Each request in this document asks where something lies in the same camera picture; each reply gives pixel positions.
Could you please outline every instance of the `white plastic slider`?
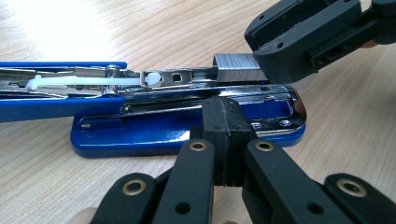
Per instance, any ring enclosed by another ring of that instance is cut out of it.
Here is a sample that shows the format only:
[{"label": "white plastic slider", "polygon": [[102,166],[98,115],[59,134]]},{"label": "white plastic slider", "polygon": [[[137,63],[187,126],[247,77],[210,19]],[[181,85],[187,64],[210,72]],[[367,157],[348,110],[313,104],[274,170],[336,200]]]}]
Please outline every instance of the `white plastic slider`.
[{"label": "white plastic slider", "polygon": [[[153,85],[161,80],[159,73],[149,73],[145,77],[148,85]],[[30,79],[25,88],[31,91],[37,90],[42,86],[67,86],[67,85],[84,85],[84,86],[133,86],[140,85],[140,78],[132,77],[41,77],[36,75]]]}]

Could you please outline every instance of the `wood grain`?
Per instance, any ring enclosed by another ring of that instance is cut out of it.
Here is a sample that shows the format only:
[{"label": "wood grain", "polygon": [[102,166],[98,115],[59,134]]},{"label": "wood grain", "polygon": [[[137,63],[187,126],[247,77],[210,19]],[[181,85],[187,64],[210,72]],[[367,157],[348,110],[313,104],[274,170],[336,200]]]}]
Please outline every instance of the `wood grain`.
[{"label": "wood grain", "polygon": [[[250,52],[243,33],[275,2],[4,0],[0,60],[125,61],[133,70],[206,66],[214,53]],[[360,49],[300,91],[307,129],[286,151],[318,182],[348,173],[396,201],[395,52]],[[71,123],[0,124],[0,223],[65,223],[97,206],[121,176],[157,176],[174,163],[175,156],[81,158],[69,142]],[[215,193],[214,223],[250,223],[240,189]]]}]

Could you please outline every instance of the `screw hole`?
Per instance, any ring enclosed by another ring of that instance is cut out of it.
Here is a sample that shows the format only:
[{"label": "screw hole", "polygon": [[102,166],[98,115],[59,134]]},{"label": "screw hole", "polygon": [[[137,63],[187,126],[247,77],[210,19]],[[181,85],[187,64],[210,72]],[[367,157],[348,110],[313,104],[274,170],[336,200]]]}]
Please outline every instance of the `screw hole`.
[{"label": "screw hole", "polygon": [[260,147],[263,147],[263,148],[270,148],[270,146],[268,145],[268,144],[265,144],[265,143],[261,143],[261,144],[259,144],[259,146]]},{"label": "screw hole", "polygon": [[177,213],[181,215],[188,214],[191,210],[191,206],[188,203],[178,203],[175,207]]},{"label": "screw hole", "polygon": [[76,85],[75,89],[76,89],[76,91],[82,91],[85,89],[85,86],[84,85]]},{"label": "screw hole", "polygon": [[314,213],[314,214],[317,214],[317,215],[322,215],[322,214],[324,213],[323,208],[322,208],[320,205],[318,205],[317,203],[309,203],[309,204],[306,206],[306,208],[307,208],[310,212],[312,212],[312,213]]},{"label": "screw hole", "polygon": [[142,188],[142,185],[140,183],[131,183],[130,185],[127,186],[127,189],[129,191],[137,191],[140,188]]},{"label": "screw hole", "polygon": [[201,148],[203,148],[204,146],[203,146],[202,144],[198,144],[198,143],[197,143],[197,144],[194,144],[193,147],[201,149]]},{"label": "screw hole", "polygon": [[345,184],[344,184],[344,187],[345,187],[346,189],[349,189],[350,191],[353,191],[353,192],[359,192],[359,191],[360,191],[359,188],[358,188],[357,186],[352,185],[352,184],[349,184],[349,183],[345,183]]}]

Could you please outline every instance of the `table surface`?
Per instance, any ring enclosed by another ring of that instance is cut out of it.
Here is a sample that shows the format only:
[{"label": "table surface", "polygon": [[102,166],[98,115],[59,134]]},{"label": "table surface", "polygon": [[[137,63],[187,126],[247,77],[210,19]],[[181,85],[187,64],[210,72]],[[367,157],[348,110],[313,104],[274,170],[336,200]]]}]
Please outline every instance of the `table surface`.
[{"label": "table surface", "polygon": [[[249,53],[244,32],[274,3],[3,0],[0,61],[125,61],[133,70],[208,66],[215,53]],[[359,49],[300,91],[307,129],[285,149],[311,178],[356,175],[396,201],[395,52],[395,45]],[[0,223],[65,223],[98,206],[123,175],[157,176],[175,161],[81,158],[69,141],[71,124],[71,118],[0,124]],[[215,188],[213,223],[228,220],[250,223],[241,189]]]}]

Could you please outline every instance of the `robotic arm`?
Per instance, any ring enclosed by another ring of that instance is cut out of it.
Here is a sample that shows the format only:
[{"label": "robotic arm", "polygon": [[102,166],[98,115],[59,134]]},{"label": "robotic arm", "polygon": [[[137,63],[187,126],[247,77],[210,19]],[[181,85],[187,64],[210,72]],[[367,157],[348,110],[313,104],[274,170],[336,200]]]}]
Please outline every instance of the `robotic arm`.
[{"label": "robotic arm", "polygon": [[359,49],[369,40],[396,41],[396,2],[374,0],[283,0],[259,15],[245,39],[267,78],[297,82]]}]

